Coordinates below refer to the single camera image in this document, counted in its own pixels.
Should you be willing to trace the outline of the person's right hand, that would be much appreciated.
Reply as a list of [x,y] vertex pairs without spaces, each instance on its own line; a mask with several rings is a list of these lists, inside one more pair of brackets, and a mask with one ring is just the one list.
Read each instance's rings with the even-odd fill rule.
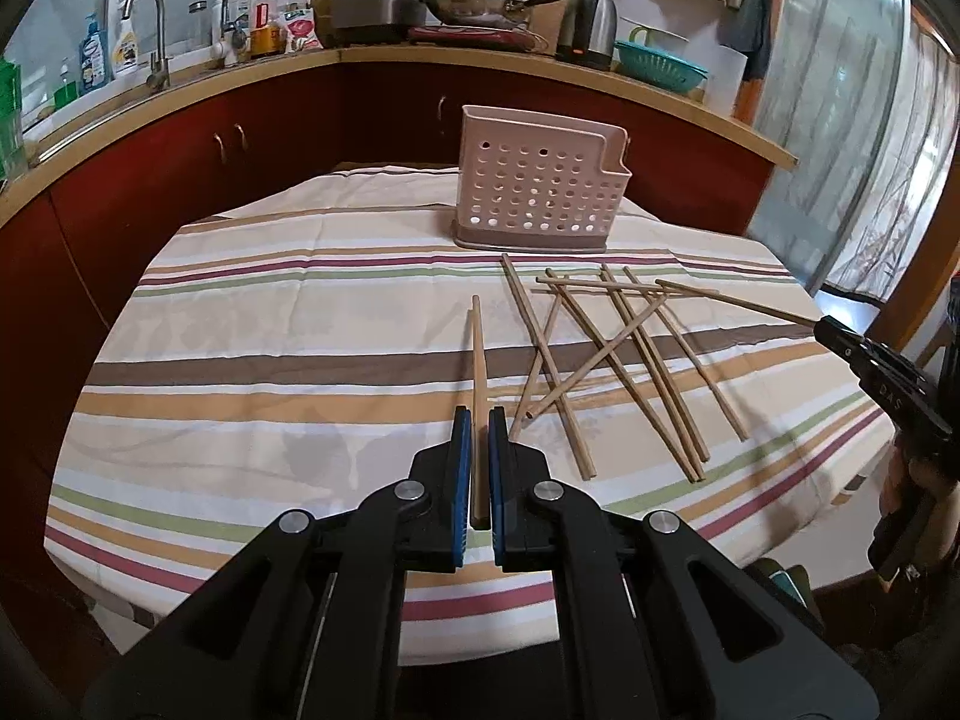
[[898,434],[880,493],[869,559],[885,582],[913,567],[921,575],[952,559],[958,543],[958,476]]

